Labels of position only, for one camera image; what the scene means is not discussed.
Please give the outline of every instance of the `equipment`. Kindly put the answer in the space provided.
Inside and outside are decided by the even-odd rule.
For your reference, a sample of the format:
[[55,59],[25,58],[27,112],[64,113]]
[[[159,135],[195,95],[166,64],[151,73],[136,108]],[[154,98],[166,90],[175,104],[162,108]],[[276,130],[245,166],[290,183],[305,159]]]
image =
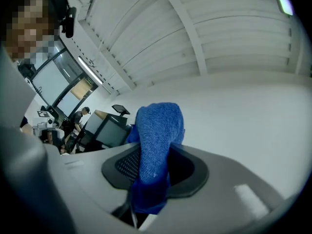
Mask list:
[[33,127],[52,128],[54,117],[48,111],[37,111],[37,117],[33,118]]
[[132,127],[127,125],[127,118],[95,110],[84,128],[78,144],[84,152],[91,152],[123,145]]
[[76,11],[77,10],[75,7],[70,8],[68,5],[66,18],[60,22],[60,25],[62,25],[63,27],[62,33],[65,33],[67,38],[72,38],[74,35],[74,22],[76,17]]
[[127,109],[125,109],[124,106],[122,105],[113,105],[112,108],[117,112],[120,113],[120,116],[124,116],[124,115],[129,115],[129,111]]

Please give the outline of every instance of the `black monitor stand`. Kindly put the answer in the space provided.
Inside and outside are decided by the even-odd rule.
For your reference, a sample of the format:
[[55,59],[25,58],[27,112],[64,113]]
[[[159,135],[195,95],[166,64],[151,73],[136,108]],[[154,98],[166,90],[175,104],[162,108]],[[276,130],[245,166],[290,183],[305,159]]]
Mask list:
[[124,115],[129,115],[129,111],[127,109],[125,109],[124,106],[122,105],[113,105],[112,108],[114,108],[114,110],[117,112],[117,113],[120,113],[120,116],[124,116]]

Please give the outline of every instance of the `person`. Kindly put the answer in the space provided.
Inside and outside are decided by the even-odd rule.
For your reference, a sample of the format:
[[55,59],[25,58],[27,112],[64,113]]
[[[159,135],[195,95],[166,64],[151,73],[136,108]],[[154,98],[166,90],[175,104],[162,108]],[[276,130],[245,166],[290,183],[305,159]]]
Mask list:
[[75,112],[70,118],[69,118],[69,123],[67,126],[64,128],[65,132],[65,139],[70,135],[70,133],[76,129],[78,132],[81,131],[81,128],[79,126],[80,120],[84,115],[87,115],[90,113],[90,108],[89,107],[84,107],[81,111]]
[[51,129],[51,130],[43,130],[41,132],[41,136],[39,137],[41,141],[45,144],[54,145],[58,148],[60,154],[66,152],[65,145],[63,140],[58,137],[58,129]]
[[[0,70],[1,89],[5,91],[9,84],[19,82],[10,80],[8,77],[13,75],[9,66],[11,62],[21,59],[30,58],[31,53],[35,53],[42,43],[52,36],[58,36],[60,21],[66,16],[67,0],[1,0],[0,11],[0,60],[4,67]],[[25,94],[23,97],[19,95],[17,89],[11,94],[4,94],[4,101],[10,101],[13,97],[19,98],[18,101],[25,102],[33,96],[33,92],[29,91],[25,85],[23,87]],[[25,111],[27,103],[22,107],[8,106],[0,111],[0,117],[3,118],[2,125],[6,127],[23,127],[28,130],[29,125],[23,125],[20,115]],[[15,112],[15,116],[5,117]]]

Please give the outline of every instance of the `man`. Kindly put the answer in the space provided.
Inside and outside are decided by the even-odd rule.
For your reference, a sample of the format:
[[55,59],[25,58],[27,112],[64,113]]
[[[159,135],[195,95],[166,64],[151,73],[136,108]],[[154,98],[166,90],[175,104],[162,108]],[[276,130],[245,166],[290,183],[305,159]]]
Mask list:
[[64,128],[65,138],[70,135],[70,133],[76,128],[78,132],[81,131],[79,126],[80,120],[84,115],[90,113],[89,107],[84,107],[81,111],[75,112],[69,119],[69,124]]
[[67,0],[1,0],[0,4],[0,93],[6,103],[0,120],[4,127],[19,128],[34,92],[15,74],[12,61],[30,58],[46,36],[58,34]]
[[[44,35],[54,35],[57,28],[54,22],[57,20],[50,13],[50,4],[47,8],[47,0],[0,0],[0,5],[0,176],[1,192],[6,200],[2,207],[5,211],[2,227],[20,232],[20,225],[12,225],[10,221],[17,218],[23,220],[23,230],[36,233],[76,233],[68,209],[61,202],[51,177],[48,176],[47,180],[38,185],[38,181],[47,174],[44,169],[47,155],[38,140],[19,131],[35,92],[12,62],[27,58],[30,52],[36,51],[37,44]],[[66,14],[66,6],[62,6],[62,9]],[[31,194],[31,190],[25,187],[15,191],[17,180],[12,182],[7,175],[10,171],[18,170],[10,165],[12,161],[12,164],[17,164],[14,162],[17,160],[21,161],[18,162],[18,167],[23,174],[18,178],[28,178],[31,182],[25,184],[36,185],[37,193]],[[22,167],[30,167],[30,173]],[[51,213],[58,213],[58,217],[50,217]]]
[[66,152],[63,141],[58,137],[56,130],[43,130],[40,139],[45,144],[54,145],[58,148],[59,153],[63,154]]

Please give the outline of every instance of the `towel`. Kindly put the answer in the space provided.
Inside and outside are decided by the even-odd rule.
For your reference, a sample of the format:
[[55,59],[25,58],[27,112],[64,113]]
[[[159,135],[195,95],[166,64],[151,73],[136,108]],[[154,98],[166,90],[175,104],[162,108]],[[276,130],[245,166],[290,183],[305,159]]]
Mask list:
[[141,143],[139,175],[133,183],[132,203],[138,213],[158,214],[170,187],[167,157],[171,143],[184,138],[183,115],[175,103],[141,107],[128,142]]

